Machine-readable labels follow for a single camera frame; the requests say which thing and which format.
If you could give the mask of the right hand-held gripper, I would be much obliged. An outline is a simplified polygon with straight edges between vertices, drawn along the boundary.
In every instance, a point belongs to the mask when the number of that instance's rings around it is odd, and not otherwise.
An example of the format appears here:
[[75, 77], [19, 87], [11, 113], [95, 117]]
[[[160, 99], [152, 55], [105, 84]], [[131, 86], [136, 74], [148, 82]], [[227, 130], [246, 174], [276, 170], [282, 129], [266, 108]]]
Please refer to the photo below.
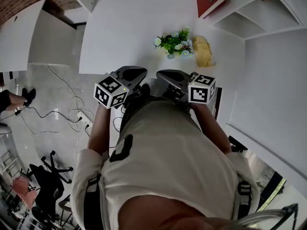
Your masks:
[[208, 104], [215, 95], [216, 78], [193, 72], [165, 69], [156, 73], [168, 83], [166, 96], [184, 104]]

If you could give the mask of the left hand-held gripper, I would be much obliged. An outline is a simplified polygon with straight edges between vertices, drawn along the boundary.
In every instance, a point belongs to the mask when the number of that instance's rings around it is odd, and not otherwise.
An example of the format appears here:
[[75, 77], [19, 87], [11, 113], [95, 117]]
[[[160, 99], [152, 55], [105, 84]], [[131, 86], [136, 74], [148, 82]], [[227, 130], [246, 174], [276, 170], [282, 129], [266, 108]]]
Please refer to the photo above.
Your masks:
[[123, 66], [117, 71], [102, 75], [95, 83], [94, 98], [106, 109], [119, 108], [147, 75], [147, 69], [138, 66]]

